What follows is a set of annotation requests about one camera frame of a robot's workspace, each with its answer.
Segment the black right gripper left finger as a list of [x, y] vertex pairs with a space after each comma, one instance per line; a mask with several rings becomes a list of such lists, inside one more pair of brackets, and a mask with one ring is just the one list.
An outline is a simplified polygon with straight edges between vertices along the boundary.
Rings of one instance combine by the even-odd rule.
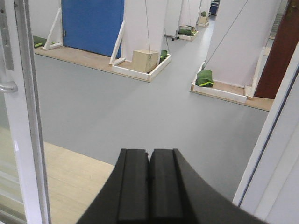
[[122, 149], [101, 191], [79, 224], [147, 224], [149, 159], [143, 149]]

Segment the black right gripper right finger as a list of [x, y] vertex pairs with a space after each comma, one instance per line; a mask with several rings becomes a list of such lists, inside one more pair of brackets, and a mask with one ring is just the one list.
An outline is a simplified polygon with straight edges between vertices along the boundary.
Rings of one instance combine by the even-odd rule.
[[151, 224], [261, 224], [207, 184], [178, 149], [156, 149], [149, 166]]

